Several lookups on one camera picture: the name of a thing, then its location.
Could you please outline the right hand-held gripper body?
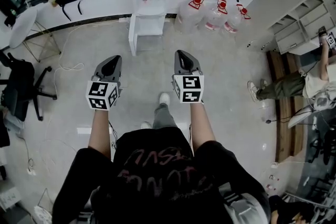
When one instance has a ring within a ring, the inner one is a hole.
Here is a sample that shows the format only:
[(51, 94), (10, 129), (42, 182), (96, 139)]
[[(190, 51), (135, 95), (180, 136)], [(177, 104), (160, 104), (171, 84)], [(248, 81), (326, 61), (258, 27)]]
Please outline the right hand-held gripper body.
[(174, 55), (173, 90), (180, 103), (202, 103), (204, 92), (204, 75), (199, 61), (194, 57), (193, 70), (180, 67), (178, 52), (189, 54), (184, 50), (177, 50)]

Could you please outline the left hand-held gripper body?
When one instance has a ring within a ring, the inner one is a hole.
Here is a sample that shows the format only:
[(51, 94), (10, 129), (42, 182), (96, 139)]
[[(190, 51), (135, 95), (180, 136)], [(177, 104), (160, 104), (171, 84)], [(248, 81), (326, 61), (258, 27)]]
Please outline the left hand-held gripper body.
[[(116, 61), (114, 76), (104, 77), (101, 68), (110, 61)], [(86, 99), (93, 110), (110, 111), (120, 96), (122, 57), (115, 55), (97, 65), (91, 80), (87, 83)]]

